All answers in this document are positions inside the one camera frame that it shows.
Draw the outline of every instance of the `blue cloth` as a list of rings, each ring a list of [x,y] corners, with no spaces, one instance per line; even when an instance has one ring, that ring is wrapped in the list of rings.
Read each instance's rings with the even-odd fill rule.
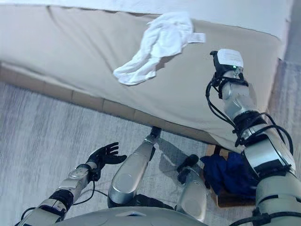
[[[219,195],[222,188],[232,194],[254,198],[258,181],[246,169],[238,153],[229,153],[225,160],[218,154],[201,157],[205,164],[204,178]]]

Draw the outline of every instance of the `gray carpet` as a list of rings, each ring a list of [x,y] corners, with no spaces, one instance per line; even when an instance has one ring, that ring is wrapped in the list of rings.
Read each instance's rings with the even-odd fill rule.
[[[299,8],[301,1],[296,1],[287,54],[278,67],[269,112],[292,135],[297,176],[301,178]],[[0,83],[1,225],[14,225],[26,208],[36,206],[49,197],[67,173],[84,162],[97,147],[119,141],[120,152],[130,154],[150,129]],[[166,132],[162,132],[161,137],[139,193],[174,206],[182,190],[176,181],[176,166],[192,153],[205,155],[206,145]],[[118,166],[106,166],[96,188],[107,192],[117,169]],[[84,193],[81,200],[90,193]],[[73,207],[67,218],[106,208],[106,203],[106,197],[96,193],[89,202]],[[237,219],[250,216],[251,210],[219,209],[209,198],[205,223],[227,226]]]

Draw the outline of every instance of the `beige mattress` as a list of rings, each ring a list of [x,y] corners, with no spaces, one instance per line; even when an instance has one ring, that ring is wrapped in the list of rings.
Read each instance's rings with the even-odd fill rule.
[[[112,75],[139,49],[155,15],[76,8],[1,6],[0,61],[46,83],[121,103],[185,127],[206,131],[234,149],[232,128],[209,110],[205,89],[214,73],[210,51],[238,50],[260,111],[268,105],[281,42],[253,30],[193,20],[206,43],[163,58],[157,76],[135,86]],[[223,103],[212,94],[214,104]]]

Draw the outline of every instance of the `bed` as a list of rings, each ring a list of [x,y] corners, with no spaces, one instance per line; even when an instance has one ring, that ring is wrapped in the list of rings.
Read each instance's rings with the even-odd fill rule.
[[[214,73],[209,53],[220,48],[241,53],[254,101],[265,111],[285,52],[292,1],[232,0],[225,5],[203,0],[188,1],[185,7],[181,1],[173,7],[166,1],[159,7],[154,0],[153,6],[136,4],[135,10],[128,1],[115,6],[110,1],[101,6],[83,2],[1,0],[1,79],[238,151],[230,126],[207,106],[205,89]],[[163,58],[153,79],[120,84],[112,72],[137,52],[147,22],[179,9],[192,15],[194,31],[205,33],[206,43],[189,44],[181,54]],[[215,16],[209,15],[212,9]],[[223,108],[217,95],[212,99]]]

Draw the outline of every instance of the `white towel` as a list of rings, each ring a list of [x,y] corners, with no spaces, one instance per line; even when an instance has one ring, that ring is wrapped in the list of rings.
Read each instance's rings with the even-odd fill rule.
[[[120,83],[135,85],[156,76],[162,57],[181,53],[193,32],[188,13],[165,13],[148,23],[140,49],[131,61],[114,70]]]

